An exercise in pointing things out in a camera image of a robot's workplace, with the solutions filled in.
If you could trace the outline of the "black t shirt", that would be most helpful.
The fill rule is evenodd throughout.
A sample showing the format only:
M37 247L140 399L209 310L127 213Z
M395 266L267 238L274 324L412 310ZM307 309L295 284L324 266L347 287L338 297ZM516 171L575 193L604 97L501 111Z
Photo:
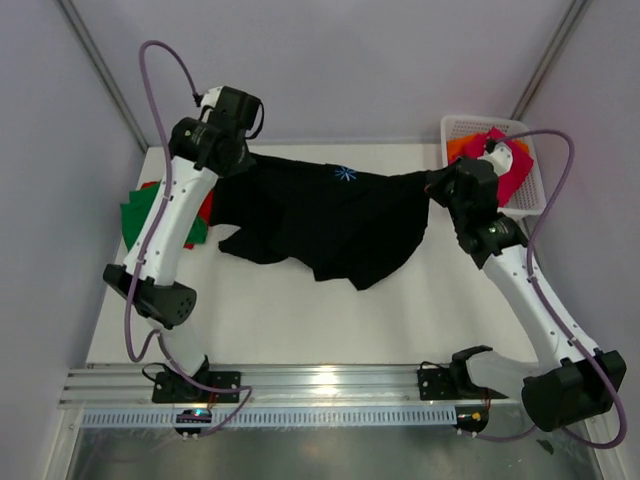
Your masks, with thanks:
M318 282L362 291L400 269L424 238L427 174L385 176L332 164L255 155L213 189L210 223L236 232L221 252L259 265L295 259Z

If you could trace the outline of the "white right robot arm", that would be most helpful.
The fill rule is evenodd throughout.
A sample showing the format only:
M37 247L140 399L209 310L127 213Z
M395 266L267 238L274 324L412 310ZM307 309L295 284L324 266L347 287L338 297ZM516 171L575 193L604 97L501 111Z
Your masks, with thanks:
M426 194L446 209L456 239L498 288L533 346L535 362L505 357L490 347L453 355L448 385L460 397L480 389L517 400L545 432L616 410L619 432L627 421L618 390L626 363L603 351L572 318L546 281L532 241L500 212L493 157L461 157L426 174Z

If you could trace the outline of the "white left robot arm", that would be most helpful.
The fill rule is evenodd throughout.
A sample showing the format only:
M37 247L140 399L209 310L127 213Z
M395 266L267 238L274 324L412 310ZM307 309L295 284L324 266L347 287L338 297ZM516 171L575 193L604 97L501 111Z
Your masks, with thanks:
M145 318L170 368L176 392L190 402L203 399L210 379L207 355L189 317L195 290L177 282L177 269L193 221L217 180L247 171L254 163L248 140L264 122L262 101L229 86L200 100L200 115L185 117L164 147L165 174L131 249L106 266L104 281L125 301L124 323Z

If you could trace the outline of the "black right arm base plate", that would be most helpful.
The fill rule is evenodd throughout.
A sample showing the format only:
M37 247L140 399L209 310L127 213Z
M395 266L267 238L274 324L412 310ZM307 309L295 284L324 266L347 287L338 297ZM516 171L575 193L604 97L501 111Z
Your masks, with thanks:
M416 375L422 401L506 399L505 395L497 391L456 380L448 365L423 361L417 367Z

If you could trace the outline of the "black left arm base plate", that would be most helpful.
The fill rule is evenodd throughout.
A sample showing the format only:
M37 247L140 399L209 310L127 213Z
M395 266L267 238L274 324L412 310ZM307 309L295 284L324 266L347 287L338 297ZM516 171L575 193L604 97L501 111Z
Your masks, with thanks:
M159 372L154 378L151 401L155 404L202 403L237 404L240 394L241 373L238 371L200 372L196 382L217 390L232 390L232 393L214 393L202 390L187 382L179 374L168 370Z

